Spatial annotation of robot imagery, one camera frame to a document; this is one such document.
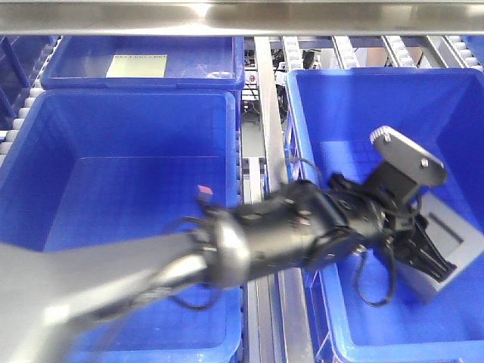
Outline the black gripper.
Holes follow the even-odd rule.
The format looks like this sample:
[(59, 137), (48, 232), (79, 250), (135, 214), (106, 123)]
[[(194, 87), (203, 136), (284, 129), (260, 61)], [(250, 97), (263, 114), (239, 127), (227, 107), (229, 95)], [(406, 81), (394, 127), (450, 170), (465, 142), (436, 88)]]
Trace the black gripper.
[(420, 214), (422, 198), (412, 197), (416, 207), (392, 197), (376, 186), (359, 184), (334, 173), (329, 189), (319, 193), (318, 215), (324, 228), (313, 243), (313, 267), (322, 268), (360, 251), (361, 271), (368, 259), (368, 250), (375, 250), (390, 272), (396, 262), (414, 268), (435, 281), (446, 280), (457, 268), (447, 261), (430, 239), (428, 221)]

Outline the gray robot arm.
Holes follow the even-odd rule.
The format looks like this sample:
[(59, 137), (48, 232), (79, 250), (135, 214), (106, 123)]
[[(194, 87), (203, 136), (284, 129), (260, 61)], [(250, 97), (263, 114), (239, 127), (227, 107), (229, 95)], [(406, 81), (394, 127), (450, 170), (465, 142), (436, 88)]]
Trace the gray robot arm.
[(1, 360), (59, 362), (76, 336), (193, 284), (241, 285), (280, 270), (315, 270), (379, 248), (438, 281), (453, 269), (412, 201), (447, 179), (442, 163), (382, 162), (363, 184), (306, 180), (261, 203), (208, 207), (193, 231), (42, 253), (1, 245)]

